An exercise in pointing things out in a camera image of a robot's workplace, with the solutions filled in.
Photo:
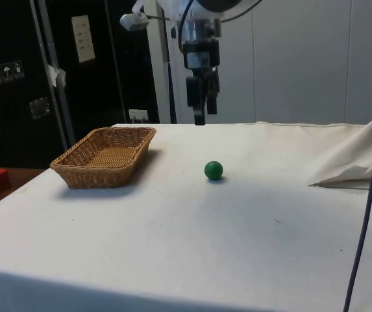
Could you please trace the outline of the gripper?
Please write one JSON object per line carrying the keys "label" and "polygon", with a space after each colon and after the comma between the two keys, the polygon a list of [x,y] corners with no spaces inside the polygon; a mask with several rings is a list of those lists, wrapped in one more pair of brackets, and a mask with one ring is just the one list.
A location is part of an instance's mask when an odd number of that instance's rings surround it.
{"label": "gripper", "polygon": [[217,40],[185,42],[183,57],[185,67],[193,70],[192,76],[186,78],[188,106],[193,110],[195,125],[205,125],[200,69],[213,68],[208,77],[206,104],[208,114],[217,114],[217,96],[220,87],[218,69],[215,67],[220,64],[219,42]]}

